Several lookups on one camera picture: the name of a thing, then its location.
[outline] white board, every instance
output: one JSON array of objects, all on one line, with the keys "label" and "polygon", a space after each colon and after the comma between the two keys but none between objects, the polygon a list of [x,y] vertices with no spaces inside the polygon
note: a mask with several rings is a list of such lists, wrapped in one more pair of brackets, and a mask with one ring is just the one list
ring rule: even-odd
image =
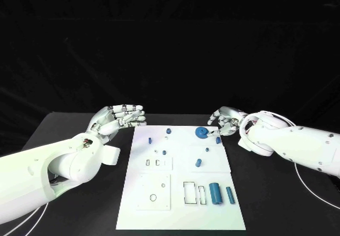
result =
[{"label": "white board", "polygon": [[[194,135],[195,128],[149,125],[135,128],[116,221],[118,230],[246,229],[224,148],[221,143],[216,144],[216,137],[198,139]],[[198,158],[201,166],[195,167]],[[159,160],[162,165],[145,166],[145,160],[149,160],[149,164]],[[194,182],[195,204],[184,203],[184,182]],[[211,204],[208,184],[213,182],[219,183],[223,200],[220,205]],[[204,187],[206,205],[200,204],[198,186]],[[229,203],[226,187],[232,188],[234,204]]]}]

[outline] black cloth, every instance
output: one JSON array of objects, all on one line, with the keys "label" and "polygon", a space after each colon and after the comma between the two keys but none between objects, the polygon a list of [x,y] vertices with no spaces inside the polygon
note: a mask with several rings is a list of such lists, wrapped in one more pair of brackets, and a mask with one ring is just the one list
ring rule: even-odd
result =
[{"label": "black cloth", "polygon": [[[50,113],[41,121],[24,149],[50,144],[85,131],[93,114]],[[151,115],[148,125],[206,125],[208,115]],[[272,236],[338,235],[340,210],[322,203],[304,188],[293,164],[276,154],[256,155],[237,146],[239,135],[221,137],[232,179],[246,225],[243,231],[115,230],[123,189],[132,128],[122,129],[109,145],[121,148],[116,166],[100,166],[95,178],[50,202],[31,236]],[[311,190],[340,206],[340,194],[325,174],[298,166]],[[21,236],[33,226],[37,213],[11,234]],[[0,225],[2,235],[25,218]]]}]

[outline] black table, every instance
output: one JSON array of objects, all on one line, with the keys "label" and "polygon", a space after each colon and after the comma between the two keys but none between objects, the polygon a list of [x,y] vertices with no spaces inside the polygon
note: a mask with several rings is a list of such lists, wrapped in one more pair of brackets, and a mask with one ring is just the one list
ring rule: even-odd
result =
[{"label": "black table", "polygon": [[[93,114],[50,113],[41,121],[24,149],[50,144],[85,131]],[[206,125],[208,115],[145,115],[148,125]],[[122,129],[108,143],[121,148],[116,166],[100,166],[95,178],[50,202],[31,236],[206,236],[206,235],[340,235],[340,210],[322,203],[302,186],[293,164],[276,154],[256,155],[237,146],[239,134],[221,137],[232,179],[246,225],[244,231],[115,230],[121,204],[132,128]],[[325,174],[298,166],[306,186],[340,206],[340,193]],[[23,236],[41,212],[10,234]],[[0,225],[0,236],[27,217]]]}]

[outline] circular hole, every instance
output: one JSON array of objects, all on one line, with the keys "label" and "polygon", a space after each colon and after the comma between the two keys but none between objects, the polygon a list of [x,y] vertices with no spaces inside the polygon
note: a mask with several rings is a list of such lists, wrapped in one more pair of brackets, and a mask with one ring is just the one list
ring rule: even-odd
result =
[{"label": "circular hole", "polygon": [[151,195],[149,195],[149,200],[154,202],[154,201],[155,201],[155,199],[157,199],[157,196],[155,196],[155,194],[151,194]]}]

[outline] robotic arm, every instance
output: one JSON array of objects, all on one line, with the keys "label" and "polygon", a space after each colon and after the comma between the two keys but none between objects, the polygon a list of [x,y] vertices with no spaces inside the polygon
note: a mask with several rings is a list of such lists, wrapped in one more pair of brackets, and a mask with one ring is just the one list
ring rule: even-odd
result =
[{"label": "robotic arm", "polygon": [[[103,107],[93,115],[85,133],[0,158],[0,224],[87,182],[100,163],[116,164],[121,150],[103,144],[119,129],[144,126],[144,121],[141,106]],[[57,176],[51,181],[47,170]]]},{"label": "robotic arm", "polygon": [[217,118],[220,129],[207,136],[232,135],[239,130],[239,146],[262,156],[272,152],[299,165],[340,177],[340,134],[295,124],[266,111],[246,114],[220,107],[207,124]]}]

